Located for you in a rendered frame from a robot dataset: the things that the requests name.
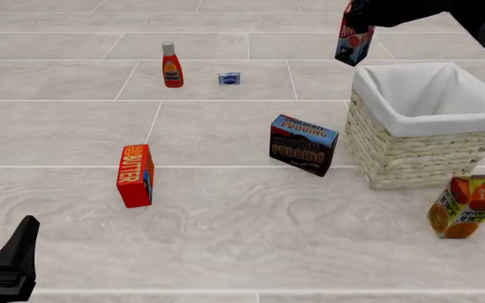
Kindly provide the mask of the small blue printed box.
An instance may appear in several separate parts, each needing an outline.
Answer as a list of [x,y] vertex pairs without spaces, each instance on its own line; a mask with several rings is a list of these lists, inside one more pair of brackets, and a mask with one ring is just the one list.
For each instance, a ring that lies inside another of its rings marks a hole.
[[239,85],[241,72],[224,72],[218,74],[219,85]]

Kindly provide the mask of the white cloth basket liner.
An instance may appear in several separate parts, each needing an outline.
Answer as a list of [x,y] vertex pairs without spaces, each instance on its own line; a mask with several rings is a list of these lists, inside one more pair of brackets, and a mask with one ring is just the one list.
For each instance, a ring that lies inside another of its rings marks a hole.
[[361,66],[352,90],[395,137],[485,131],[485,83],[452,62]]

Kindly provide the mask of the pale woven wicker basket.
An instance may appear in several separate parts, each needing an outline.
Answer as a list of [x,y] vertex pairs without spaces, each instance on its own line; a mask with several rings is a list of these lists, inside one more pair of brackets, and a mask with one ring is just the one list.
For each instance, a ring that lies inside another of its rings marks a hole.
[[485,157],[485,131],[445,136],[393,136],[351,93],[347,147],[372,189],[410,189],[468,176]]

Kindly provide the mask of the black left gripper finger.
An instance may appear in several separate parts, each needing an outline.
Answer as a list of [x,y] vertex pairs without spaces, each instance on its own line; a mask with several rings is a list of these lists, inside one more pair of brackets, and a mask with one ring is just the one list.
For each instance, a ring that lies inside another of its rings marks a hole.
[[32,215],[20,221],[13,235],[0,249],[0,279],[35,279],[35,244],[40,223]]

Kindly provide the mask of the orange juice carton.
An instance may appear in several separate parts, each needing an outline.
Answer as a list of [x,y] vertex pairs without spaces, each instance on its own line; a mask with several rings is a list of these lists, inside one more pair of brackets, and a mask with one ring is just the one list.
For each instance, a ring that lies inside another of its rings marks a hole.
[[485,221],[485,175],[453,177],[427,218],[441,239],[470,237]]

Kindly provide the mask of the red butter box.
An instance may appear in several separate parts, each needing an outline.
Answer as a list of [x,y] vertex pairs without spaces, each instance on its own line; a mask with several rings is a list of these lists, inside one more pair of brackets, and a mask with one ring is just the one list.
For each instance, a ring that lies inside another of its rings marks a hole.
[[149,145],[125,146],[116,188],[128,209],[152,204],[154,163]]

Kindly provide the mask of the red and blue milk carton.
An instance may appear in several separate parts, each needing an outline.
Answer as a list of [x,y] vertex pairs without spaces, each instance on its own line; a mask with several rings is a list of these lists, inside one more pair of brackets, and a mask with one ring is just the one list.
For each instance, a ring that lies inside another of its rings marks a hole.
[[375,27],[369,25],[368,32],[355,32],[346,26],[344,16],[338,33],[335,59],[350,66],[356,66],[368,55]]

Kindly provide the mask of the red ketchup bottle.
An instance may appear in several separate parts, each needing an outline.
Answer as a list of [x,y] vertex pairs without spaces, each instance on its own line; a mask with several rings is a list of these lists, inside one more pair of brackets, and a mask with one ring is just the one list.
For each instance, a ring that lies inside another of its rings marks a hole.
[[163,80],[167,88],[181,88],[184,76],[173,42],[163,42]]

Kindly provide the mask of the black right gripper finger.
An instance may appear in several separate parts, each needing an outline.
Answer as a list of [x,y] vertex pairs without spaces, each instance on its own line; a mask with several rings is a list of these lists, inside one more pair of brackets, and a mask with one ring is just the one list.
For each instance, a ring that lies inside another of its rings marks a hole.
[[349,0],[344,11],[344,22],[355,32],[368,32],[369,25],[365,17],[366,0]]

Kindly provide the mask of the chocolate pudding box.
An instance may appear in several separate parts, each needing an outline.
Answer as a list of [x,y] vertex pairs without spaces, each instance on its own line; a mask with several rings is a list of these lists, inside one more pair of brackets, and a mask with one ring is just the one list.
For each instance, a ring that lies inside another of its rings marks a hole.
[[281,114],[270,126],[269,156],[322,177],[337,142],[337,131]]

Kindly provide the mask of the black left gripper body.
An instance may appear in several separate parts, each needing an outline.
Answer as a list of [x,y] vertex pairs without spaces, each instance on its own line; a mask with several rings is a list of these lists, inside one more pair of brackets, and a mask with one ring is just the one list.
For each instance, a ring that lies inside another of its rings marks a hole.
[[0,281],[0,303],[27,302],[36,283],[28,277]]

